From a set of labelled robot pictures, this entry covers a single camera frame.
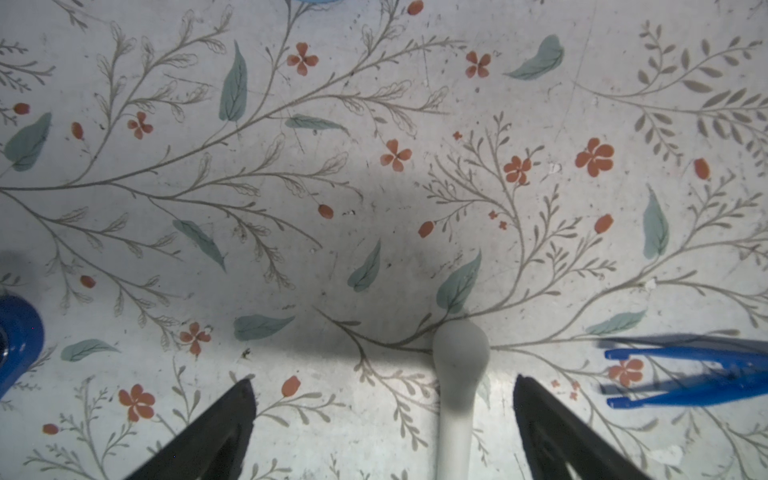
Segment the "blue tweezers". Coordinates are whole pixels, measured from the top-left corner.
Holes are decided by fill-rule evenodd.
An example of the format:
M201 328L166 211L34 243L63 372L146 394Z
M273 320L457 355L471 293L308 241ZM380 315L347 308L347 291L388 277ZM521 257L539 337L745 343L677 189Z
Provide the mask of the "blue tweezers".
M607 360L647 360L660 373L638 387L617 387L613 409L709 407L767 394L767 342L723 334L609 337L598 342Z

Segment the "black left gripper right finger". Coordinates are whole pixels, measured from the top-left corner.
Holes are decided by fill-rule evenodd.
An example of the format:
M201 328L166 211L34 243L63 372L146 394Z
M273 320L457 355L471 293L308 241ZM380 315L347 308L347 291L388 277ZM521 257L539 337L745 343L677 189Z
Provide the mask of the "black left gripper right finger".
M535 379L517 377L513 407L532 478L649 478Z

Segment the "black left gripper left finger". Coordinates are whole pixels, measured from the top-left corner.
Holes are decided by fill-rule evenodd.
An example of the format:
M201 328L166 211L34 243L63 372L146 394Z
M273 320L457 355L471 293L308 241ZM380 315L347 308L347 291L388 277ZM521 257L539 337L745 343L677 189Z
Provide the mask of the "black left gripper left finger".
M150 460L131 479L237 479L253 423L252 384L240 380Z

